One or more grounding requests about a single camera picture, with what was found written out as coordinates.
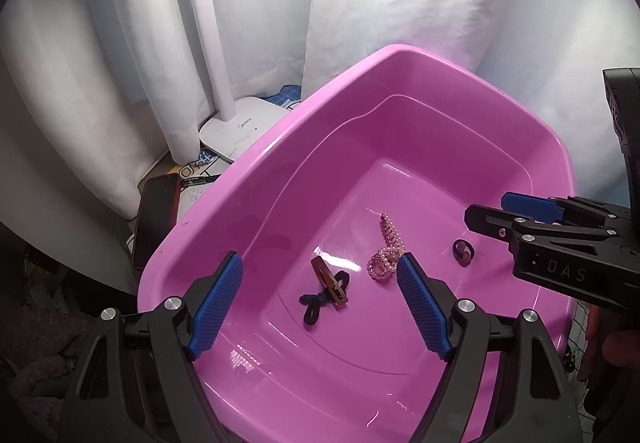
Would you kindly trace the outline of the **person's right hand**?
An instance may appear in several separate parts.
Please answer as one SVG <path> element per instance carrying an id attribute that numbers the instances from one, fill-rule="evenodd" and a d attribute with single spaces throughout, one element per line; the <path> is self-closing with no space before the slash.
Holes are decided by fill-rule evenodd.
<path id="1" fill-rule="evenodd" d="M 579 381 L 587 381 L 599 359 L 622 368 L 639 371 L 639 330 L 615 330 L 615 315 L 592 305 L 586 328 L 587 349 L 582 357 Z"/>

